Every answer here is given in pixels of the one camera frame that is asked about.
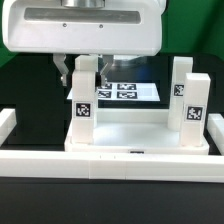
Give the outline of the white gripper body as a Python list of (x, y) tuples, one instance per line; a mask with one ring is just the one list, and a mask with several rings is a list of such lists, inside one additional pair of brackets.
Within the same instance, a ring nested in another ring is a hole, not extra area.
[(12, 52), (154, 56), (167, 0), (4, 0)]

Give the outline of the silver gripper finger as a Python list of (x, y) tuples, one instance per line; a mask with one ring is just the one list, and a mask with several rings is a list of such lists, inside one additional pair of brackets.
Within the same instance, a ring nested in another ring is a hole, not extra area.
[(106, 83), (106, 75), (113, 65), (112, 55), (102, 55), (98, 58), (99, 71), (95, 75), (95, 86), (102, 87)]

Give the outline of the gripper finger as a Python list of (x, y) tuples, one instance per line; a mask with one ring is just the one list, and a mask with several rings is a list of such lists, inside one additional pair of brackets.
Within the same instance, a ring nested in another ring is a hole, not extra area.
[(67, 76), (69, 73), (69, 69), (65, 63), (65, 60), (66, 60), (65, 54), (55, 53), (53, 55), (53, 62), (61, 74), (61, 82), (64, 87), (66, 87), (68, 84)]

